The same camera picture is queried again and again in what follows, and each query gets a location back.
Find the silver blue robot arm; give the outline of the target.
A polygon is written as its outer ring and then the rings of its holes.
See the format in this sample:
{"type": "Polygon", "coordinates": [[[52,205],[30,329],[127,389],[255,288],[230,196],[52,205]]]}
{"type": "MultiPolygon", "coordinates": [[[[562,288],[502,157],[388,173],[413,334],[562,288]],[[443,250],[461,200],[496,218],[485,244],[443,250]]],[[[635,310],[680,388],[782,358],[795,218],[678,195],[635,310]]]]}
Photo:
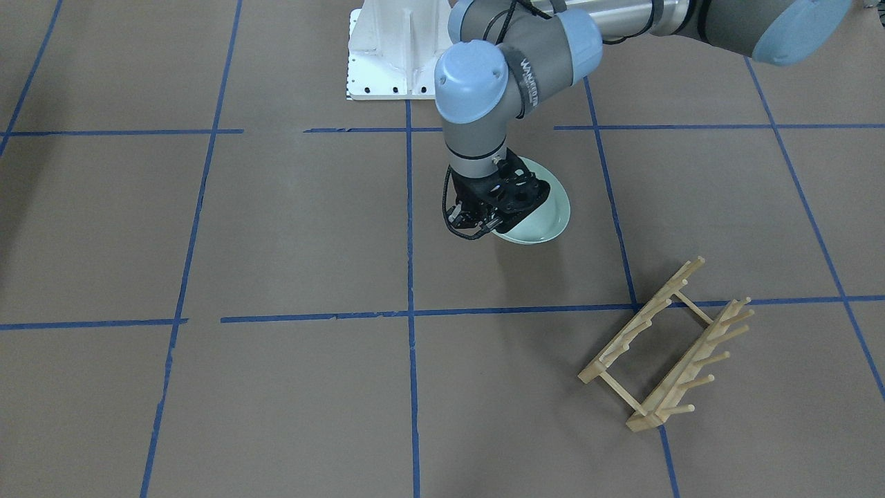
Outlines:
{"type": "Polygon", "coordinates": [[[507,144],[507,126],[593,72],[604,47],[645,34],[688,37],[789,66],[840,25],[849,1],[458,1],[452,45],[434,67],[449,152],[446,228],[466,240],[505,235],[550,205],[553,183],[507,144]]]}

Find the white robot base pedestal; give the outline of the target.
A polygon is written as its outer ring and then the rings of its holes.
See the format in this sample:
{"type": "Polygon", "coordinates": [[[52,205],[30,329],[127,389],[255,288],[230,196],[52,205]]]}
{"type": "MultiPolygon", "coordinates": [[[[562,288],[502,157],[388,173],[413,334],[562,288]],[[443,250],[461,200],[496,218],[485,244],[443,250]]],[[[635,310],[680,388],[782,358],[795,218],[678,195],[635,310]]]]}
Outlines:
{"type": "Polygon", "coordinates": [[[449,1],[364,1],[351,10],[346,95],[434,99],[434,67],[451,47],[449,1]]]}

